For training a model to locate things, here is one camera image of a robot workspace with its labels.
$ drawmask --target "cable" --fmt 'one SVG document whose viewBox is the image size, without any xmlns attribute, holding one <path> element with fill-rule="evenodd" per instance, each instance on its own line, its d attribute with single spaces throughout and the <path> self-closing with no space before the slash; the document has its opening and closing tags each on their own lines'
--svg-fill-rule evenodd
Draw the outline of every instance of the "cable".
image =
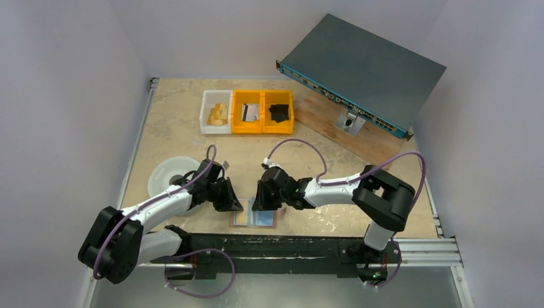
<svg viewBox="0 0 544 308">
<path fill-rule="evenodd" d="M 353 179 L 351 179 L 349 181 L 336 181 L 336 182 L 323 183 L 323 182 L 319 181 L 319 178 L 321 178 L 321 176 L 323 176 L 323 175 L 325 175 L 327 173 L 327 163 L 325 162 L 325 158 L 323 157 L 323 154 L 321 154 L 321 152 L 313 144 L 311 144 L 311 143 L 309 143 L 309 142 L 307 142 L 305 140 L 302 140 L 302 139 L 299 139 L 299 138 L 288 138 L 288 139 L 283 140 L 282 142 L 279 142 L 272 149 L 272 151 L 270 151 L 270 154 L 268 155 L 268 159 L 270 159 L 270 157 L 272 157 L 272 154 L 274 154 L 274 152 L 276 151 L 276 149 L 279 146 L 281 146 L 283 143 L 285 143 L 287 141 L 300 141 L 300 142 L 302 142 L 304 144 L 307 144 L 312 149 L 314 149 L 316 151 L 316 153 L 319 155 L 319 157 L 321 158 L 321 161 L 323 162 L 323 169 L 324 169 L 324 172 L 322 172 L 322 173 L 320 173 L 320 174 L 318 174 L 316 176 L 316 181 L 317 181 L 318 185 L 320 185 L 320 186 L 329 187 L 329 186 L 336 186 L 336 185 L 344 185 L 344 184 L 355 183 L 357 181 L 360 181 L 362 179 L 365 179 L 365 178 L 373 175 L 376 171 L 382 169 L 383 167 L 385 167 L 386 165 L 392 163 L 396 159 L 398 159 L 400 157 L 403 157 L 405 155 L 413 154 L 413 155 L 416 155 L 417 157 L 419 157 L 419 159 L 421 161 L 421 180 L 420 180 L 420 185 L 418 187 L 418 190 L 416 191 L 416 194 L 414 195 L 414 198 L 412 199 L 412 203 L 410 204 L 409 213 L 412 212 L 412 209 L 416 205 L 416 202 L 418 201 L 418 199 L 420 197 L 421 191 L 423 190 L 423 185 L 425 184 L 425 175 L 427 174 L 427 164 L 426 164 L 426 161 L 425 161 L 425 157 L 423 157 L 423 155 L 420 152 L 406 151 L 406 152 L 403 152 L 403 153 L 399 153 L 399 154 L 391 157 L 390 159 L 386 160 L 385 162 L 375 166 L 374 168 L 372 168 L 368 172 L 358 176 L 357 178 L 353 178 Z M 379 285 L 377 287 L 383 287 L 383 286 L 387 285 L 396 276 L 396 274 L 398 273 L 398 270 L 400 269 L 400 263 L 402 262 L 402 259 L 401 259 L 401 256 L 400 256 L 400 247 L 399 247 L 398 243 L 393 240 L 393 237 L 395 235 L 396 235 L 396 232 L 393 234 L 393 236 L 391 236 L 391 241 L 393 242 L 393 244 L 395 244 L 396 249 L 398 250 L 398 263 L 396 265 L 396 268 L 395 268 L 393 274 L 391 274 L 390 278 L 387 279 L 383 284 L 381 284 L 381 285 Z"/>
<path fill-rule="evenodd" d="M 302 142 L 302 143 L 310 146 L 312 149 L 314 149 L 314 151 L 319 155 L 319 157 L 321 158 L 321 162 L 323 163 L 323 172 L 316 176 L 316 181 L 319 182 L 319 178 L 321 178 L 321 176 L 323 176 L 323 175 L 325 175 L 327 173 L 327 163 L 325 162 L 325 158 L 323 157 L 323 154 L 321 154 L 321 152 L 316 148 L 316 146 L 309 143 L 306 140 L 299 139 L 299 138 L 287 138 L 287 139 L 284 139 L 281 142 L 279 142 L 278 144 L 276 144 L 276 146 L 272 149 L 272 151 L 270 151 L 270 154 L 268 154 L 267 158 L 270 159 L 272 157 L 272 154 L 274 154 L 274 152 L 276 151 L 277 148 L 279 148 L 282 144 L 284 144 L 286 142 L 289 142 L 289 141 Z"/>
<path fill-rule="evenodd" d="M 327 183 L 318 183 L 320 184 L 321 186 L 336 186 L 336 185 L 344 185 L 344 184 L 353 184 L 357 181 L 360 181 L 364 178 L 367 178 L 371 175 L 373 175 L 376 171 L 382 169 L 383 167 L 385 167 L 386 165 L 392 163 L 393 161 L 395 161 L 396 159 L 400 158 L 400 157 L 403 157 L 405 155 L 409 155 L 409 154 L 413 154 L 413 155 L 416 155 L 417 157 L 420 158 L 420 161 L 421 161 L 421 180 L 420 180 L 420 185 L 418 187 L 418 190 L 416 191 L 416 194 L 414 195 L 414 198 L 412 199 L 412 203 L 410 204 L 410 212 L 412 211 L 412 209 L 414 208 L 414 206 L 416 205 L 416 202 L 418 201 L 418 198 L 420 197 L 420 194 L 421 194 L 421 191 L 423 190 L 423 185 L 425 184 L 425 175 L 427 174 L 427 164 L 425 162 L 425 158 L 423 157 L 423 155 L 420 153 L 420 152 L 417 152 L 417 151 L 407 151 L 407 152 L 403 152 L 403 153 L 399 153 L 393 157 L 391 157 L 390 159 L 386 160 L 385 162 L 377 165 L 376 167 L 372 168 L 370 171 L 358 176 L 357 178 L 353 178 L 347 182 L 345 181 L 336 181 L 336 182 L 327 182 Z"/>
<path fill-rule="evenodd" d="M 227 255 L 225 252 L 223 252 L 221 250 L 218 250 L 218 249 L 215 249 L 215 248 L 204 248 L 204 249 L 200 249 L 200 250 L 195 250 L 195 251 L 190 252 L 190 253 L 186 253 L 185 255 L 177 255 L 175 257 L 172 257 L 172 259 L 181 260 L 181 259 L 189 257 L 191 255 L 196 255 L 197 253 L 207 252 L 207 251 L 220 253 L 221 255 L 225 256 L 225 258 L 230 263 L 230 267 L 232 268 L 232 276 L 230 277 L 230 281 L 228 282 L 226 287 L 224 287 L 219 292 L 212 293 L 212 294 L 205 294 L 205 295 L 188 292 L 188 291 L 178 289 L 177 287 L 172 286 L 170 284 L 170 281 L 168 281 L 168 277 L 166 276 L 166 270 L 164 271 L 164 280 L 166 281 L 166 285 L 164 287 L 169 287 L 170 289 L 172 289 L 174 291 L 178 291 L 179 293 L 183 293 L 185 295 L 189 295 L 189 296 L 196 297 L 196 298 L 212 298 L 212 297 L 216 297 L 216 296 L 222 295 L 223 293 L 227 292 L 230 289 L 230 287 L 232 286 L 232 284 L 234 283 L 234 279 L 236 278 L 236 271 L 235 271 L 235 268 L 234 268 L 234 262 L 233 262 L 232 258 L 229 257 L 229 255 Z"/>
<path fill-rule="evenodd" d="M 400 246 L 398 245 L 397 242 L 395 242 L 395 241 L 393 240 L 393 237 L 391 237 L 391 242 L 393 242 L 393 244 L 395 245 L 396 249 L 398 250 L 398 261 L 397 261 L 397 263 L 396 263 L 396 268 L 395 268 L 395 270 L 393 271 L 393 273 L 391 274 L 391 276 L 389 276 L 389 277 L 387 278 L 387 280 L 384 281 L 383 284 L 380 284 L 380 285 L 375 286 L 377 289 L 386 286 L 387 284 L 389 284 L 389 283 L 393 280 L 393 278 L 394 278 L 394 277 L 396 276 L 396 274 L 398 273 L 398 270 L 400 269 L 400 264 L 402 263 L 402 254 L 400 253 Z"/>
<path fill-rule="evenodd" d="M 214 154 L 212 155 L 212 158 L 209 158 L 209 154 L 210 154 L 210 149 L 213 148 L 214 149 Z M 98 274 L 98 266 L 100 264 L 100 261 L 102 260 L 102 256 L 104 256 L 104 252 L 106 251 L 106 247 L 108 246 L 108 244 L 110 243 L 110 241 L 112 240 L 112 238 L 117 234 L 117 231 L 121 228 L 121 226 L 124 225 L 124 223 L 129 220 L 132 216 L 136 215 L 136 213 L 140 212 L 141 210 L 144 210 L 146 207 L 149 207 L 150 205 L 154 204 L 155 202 L 157 201 L 160 201 L 164 198 L 167 198 L 173 194 L 177 194 L 178 192 L 184 190 L 185 188 L 188 188 L 189 186 L 191 186 L 192 184 L 194 184 L 202 175 L 204 175 L 206 172 L 208 172 L 208 170 L 210 170 L 210 168 L 212 167 L 212 164 L 214 163 L 214 160 L 216 159 L 216 154 L 217 154 L 217 148 L 215 145 L 211 144 L 209 147 L 208 147 L 208 150 L 206 151 L 206 158 L 207 159 L 210 159 L 210 162 L 206 165 L 206 167 L 202 170 L 201 173 L 199 173 L 197 176 L 194 176 L 192 178 L 191 181 L 189 181 L 188 183 L 186 183 L 185 185 L 181 186 L 180 188 L 177 188 L 173 191 L 171 191 L 169 194 L 165 193 L 165 194 L 160 194 L 148 201 L 146 201 L 144 204 L 140 205 L 137 209 L 133 210 L 132 212 L 128 213 L 127 215 L 125 215 L 125 217 L 123 217 L 116 225 L 115 227 L 112 229 L 112 231 L 108 234 L 108 236 L 106 237 L 106 239 L 104 240 L 104 243 L 102 244 L 102 246 L 100 247 L 100 250 L 98 251 L 98 254 L 96 255 L 96 259 L 94 260 L 94 265 L 92 267 L 92 276 L 96 279 L 96 280 L 99 280 L 99 279 L 102 279 L 104 277 L 100 276 Z"/>
</svg>

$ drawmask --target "metal bracket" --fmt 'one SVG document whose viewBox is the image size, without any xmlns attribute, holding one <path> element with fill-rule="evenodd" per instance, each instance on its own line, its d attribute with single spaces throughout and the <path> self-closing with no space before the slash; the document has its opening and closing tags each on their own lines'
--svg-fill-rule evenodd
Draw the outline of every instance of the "metal bracket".
<svg viewBox="0 0 544 308">
<path fill-rule="evenodd" d="M 356 136 L 365 122 L 366 120 L 362 117 L 359 117 L 353 112 L 347 111 L 346 114 L 341 114 L 338 117 L 338 120 L 336 120 L 334 126 L 340 128 L 346 133 L 349 133 L 350 135 Z"/>
</svg>

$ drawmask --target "black object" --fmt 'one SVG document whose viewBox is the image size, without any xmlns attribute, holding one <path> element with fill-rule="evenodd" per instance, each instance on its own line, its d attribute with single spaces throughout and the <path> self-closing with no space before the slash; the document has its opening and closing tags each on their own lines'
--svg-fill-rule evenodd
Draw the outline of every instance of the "black object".
<svg viewBox="0 0 544 308">
<path fill-rule="evenodd" d="M 280 167 L 262 166 L 266 170 L 257 182 L 252 210 L 277 210 L 283 203 L 297 210 L 315 208 L 304 199 L 306 187 L 312 178 L 295 180 Z M 366 166 L 361 174 L 372 168 L 374 165 Z M 380 188 L 384 189 L 382 196 L 374 193 Z M 412 186 L 379 169 L 361 180 L 353 190 L 352 201 L 381 227 L 400 232 L 406 226 L 414 194 Z"/>
<path fill-rule="evenodd" d="M 283 121 L 289 120 L 289 105 L 271 105 L 268 110 L 270 111 L 270 118 L 272 119 L 272 121 L 281 123 Z"/>
<path fill-rule="evenodd" d="M 209 162 L 210 160 L 207 158 L 202 160 L 195 173 L 200 174 L 208 166 Z M 222 170 L 221 164 L 213 162 L 212 167 L 187 188 L 187 191 L 192 195 L 189 209 L 204 201 L 210 201 L 218 212 L 244 210 L 234 193 L 230 178 L 219 177 Z M 174 182 L 174 185 L 183 185 L 184 181 L 185 179 L 180 179 L 179 182 Z"/>
<path fill-rule="evenodd" d="M 362 116 L 405 134 L 446 67 L 349 22 L 326 14 L 276 68 Z"/>
<path fill-rule="evenodd" d="M 361 174 L 372 168 L 374 165 L 367 165 Z M 384 189 L 381 197 L 373 192 L 380 188 Z M 353 190 L 352 201 L 381 227 L 400 232 L 406 226 L 414 194 L 408 183 L 379 169 Z"/>
<path fill-rule="evenodd" d="M 396 249 L 393 243 L 387 244 L 381 256 L 368 257 L 361 250 L 362 241 L 363 238 L 357 237 L 191 234 L 193 250 L 223 250 L 233 259 L 236 273 L 328 274 L 370 281 L 376 279 L 368 275 L 376 273 L 378 269 L 369 270 L 368 265 L 382 264 L 385 253 L 389 262 L 398 262 L 398 256 L 393 253 Z M 228 260 L 216 253 L 199 253 L 196 260 L 195 279 L 215 279 L 218 273 L 230 273 L 232 270 Z M 178 263 L 171 259 L 152 262 Z"/>
<path fill-rule="evenodd" d="M 272 167 L 262 174 L 257 181 L 257 194 L 253 202 L 253 210 L 277 210 L 283 203 L 296 208 L 314 209 L 304 200 L 304 189 L 312 178 L 295 180 L 282 168 Z"/>
<path fill-rule="evenodd" d="M 123 217 L 123 213 L 113 207 L 101 210 L 80 248 L 78 260 L 93 268 L 104 240 Z M 119 234 L 110 241 L 98 264 L 98 273 L 101 276 L 118 284 L 134 270 L 143 230 L 140 221 L 128 220 L 121 226 Z"/>
</svg>

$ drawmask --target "beige marble surface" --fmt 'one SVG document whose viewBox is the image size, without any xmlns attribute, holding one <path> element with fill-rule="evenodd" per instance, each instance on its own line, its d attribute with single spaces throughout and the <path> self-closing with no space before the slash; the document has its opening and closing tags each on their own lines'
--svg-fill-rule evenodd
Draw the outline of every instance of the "beige marble surface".
<svg viewBox="0 0 544 308">
<path fill-rule="evenodd" d="M 195 80 L 161 78 L 155 99 L 149 110 L 142 139 L 123 207 L 135 205 L 149 198 L 147 183 L 153 169 L 167 158 L 189 156 L 201 161 L 206 148 L 215 144 L 217 160 L 230 164 L 228 176 L 236 195 L 248 198 L 255 195 L 257 180 L 262 175 L 262 159 L 280 140 L 297 137 L 313 143 L 326 158 L 329 172 L 323 178 L 352 175 L 363 169 L 366 162 L 334 142 L 295 121 L 292 136 L 267 135 L 201 135 L 198 116 L 202 92 L 209 89 L 290 89 L 295 104 L 300 102 L 309 89 L 289 80 Z M 402 150 L 416 148 L 414 138 L 405 142 Z M 315 177 L 323 169 L 313 150 L 299 142 L 288 142 L 273 156 L 294 178 Z M 393 163 L 389 172 L 417 187 L 421 171 L 416 157 L 403 157 Z M 288 207 L 279 217 L 275 229 L 232 228 L 230 213 L 216 212 L 210 203 L 204 203 L 193 215 L 168 219 L 188 232 L 229 234 L 282 234 L 282 235 L 335 235 L 363 236 L 370 219 L 355 205 L 327 205 L 316 210 L 295 210 Z M 404 232 L 398 237 L 434 238 L 436 230 L 430 211 L 427 192 L 421 194 Z"/>
</svg>

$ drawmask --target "yellow object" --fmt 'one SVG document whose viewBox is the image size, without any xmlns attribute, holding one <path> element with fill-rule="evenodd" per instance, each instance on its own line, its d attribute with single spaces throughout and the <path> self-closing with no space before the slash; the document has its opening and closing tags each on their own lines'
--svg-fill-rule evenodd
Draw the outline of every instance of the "yellow object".
<svg viewBox="0 0 544 308">
<path fill-rule="evenodd" d="M 208 125 L 222 126 L 228 124 L 228 104 L 216 104 L 212 110 L 210 110 L 210 116 L 208 117 Z"/>
<path fill-rule="evenodd" d="M 259 119 L 242 121 L 244 104 L 259 104 Z M 289 119 L 277 123 L 272 120 L 271 105 L 289 105 Z M 280 133 L 292 134 L 294 125 L 293 93 L 289 90 L 234 90 L 230 111 L 232 133 Z"/>
</svg>

